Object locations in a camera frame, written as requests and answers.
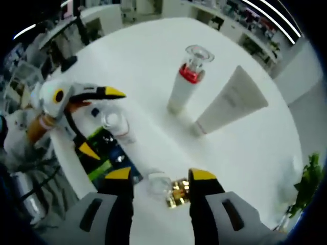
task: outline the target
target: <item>white round table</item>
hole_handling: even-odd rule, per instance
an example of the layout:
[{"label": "white round table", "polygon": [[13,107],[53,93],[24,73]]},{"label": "white round table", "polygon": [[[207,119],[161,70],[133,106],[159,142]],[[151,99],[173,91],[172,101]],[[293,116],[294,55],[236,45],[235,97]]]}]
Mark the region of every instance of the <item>white round table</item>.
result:
[{"label": "white round table", "polygon": [[[185,48],[192,44],[205,47],[215,59],[206,65],[206,76],[186,112],[174,117],[166,106]],[[269,106],[203,138],[193,137],[190,123],[215,98],[237,65],[250,74]],[[287,161],[294,156],[302,160],[299,136],[274,82],[237,44],[193,19],[150,21],[95,41],[78,53],[72,68],[56,76],[110,85],[126,93],[118,103],[127,111],[137,143],[123,148],[141,172],[157,167],[176,180],[187,177],[190,167],[209,170],[226,191],[234,191],[255,207],[265,225],[277,224],[282,216],[276,211],[280,176]],[[74,116],[80,118],[78,127],[88,134],[91,122],[78,113]],[[95,191],[72,144],[58,131],[51,137],[77,195],[82,198]],[[146,195],[145,183],[137,184],[131,244],[192,244],[188,207],[169,210],[165,203]]]}]

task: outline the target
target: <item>white bottle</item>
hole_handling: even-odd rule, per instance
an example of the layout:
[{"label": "white bottle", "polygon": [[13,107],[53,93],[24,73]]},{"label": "white bottle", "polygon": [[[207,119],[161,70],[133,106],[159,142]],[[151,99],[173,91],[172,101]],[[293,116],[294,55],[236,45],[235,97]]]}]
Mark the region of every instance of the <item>white bottle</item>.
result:
[{"label": "white bottle", "polygon": [[193,130],[198,135],[208,134],[266,106],[268,102],[256,83],[238,66],[219,95],[195,121]]},{"label": "white bottle", "polygon": [[186,48],[189,57],[180,67],[168,101],[168,110],[178,114],[183,110],[198,84],[203,80],[203,63],[211,62],[215,58],[205,48],[192,45]]},{"label": "white bottle", "polygon": [[108,130],[120,143],[131,144],[136,142],[135,134],[123,115],[121,109],[116,105],[110,105],[101,111],[103,127]]}]

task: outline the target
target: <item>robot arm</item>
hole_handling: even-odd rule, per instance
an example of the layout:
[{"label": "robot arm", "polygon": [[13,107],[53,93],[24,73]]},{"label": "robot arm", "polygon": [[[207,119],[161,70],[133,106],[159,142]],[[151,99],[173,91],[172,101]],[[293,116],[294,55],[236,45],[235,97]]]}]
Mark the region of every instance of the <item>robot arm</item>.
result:
[{"label": "robot arm", "polygon": [[66,110],[68,103],[85,100],[114,100],[125,94],[113,87],[98,87],[94,84],[71,83],[54,79],[43,85],[36,84],[31,93],[31,104],[38,110],[55,118],[62,125],[76,147],[84,154],[100,160],[96,151],[87,143],[84,135],[76,127],[72,115]]},{"label": "robot arm", "polygon": [[[224,192],[213,174],[190,169],[189,182],[195,245],[275,245],[286,238],[263,225],[258,211],[234,192]],[[130,168],[109,173],[104,188],[89,193],[69,210],[65,222],[47,242],[129,244],[132,199]]]}]

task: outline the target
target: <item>green plant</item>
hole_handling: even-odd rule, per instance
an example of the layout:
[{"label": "green plant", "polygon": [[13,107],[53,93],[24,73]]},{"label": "green plant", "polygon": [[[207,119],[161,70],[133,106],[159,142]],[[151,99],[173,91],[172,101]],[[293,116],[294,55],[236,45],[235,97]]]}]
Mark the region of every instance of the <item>green plant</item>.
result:
[{"label": "green plant", "polygon": [[310,203],[319,182],[323,177],[323,172],[319,165],[319,154],[313,153],[309,156],[309,164],[304,167],[300,183],[294,185],[298,191],[295,204],[291,207],[289,214],[293,217],[299,210],[303,211]]}]

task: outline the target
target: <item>red bottle cap band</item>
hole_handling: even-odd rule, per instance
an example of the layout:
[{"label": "red bottle cap band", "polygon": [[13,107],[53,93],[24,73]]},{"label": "red bottle cap band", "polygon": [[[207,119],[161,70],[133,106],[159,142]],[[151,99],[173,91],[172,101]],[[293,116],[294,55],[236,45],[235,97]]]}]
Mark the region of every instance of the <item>red bottle cap band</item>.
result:
[{"label": "red bottle cap band", "polygon": [[192,70],[190,70],[186,64],[183,64],[179,69],[179,74],[181,74],[182,77],[184,77],[186,80],[188,80],[190,83],[197,84],[201,82],[203,78],[203,72],[196,73]]}]

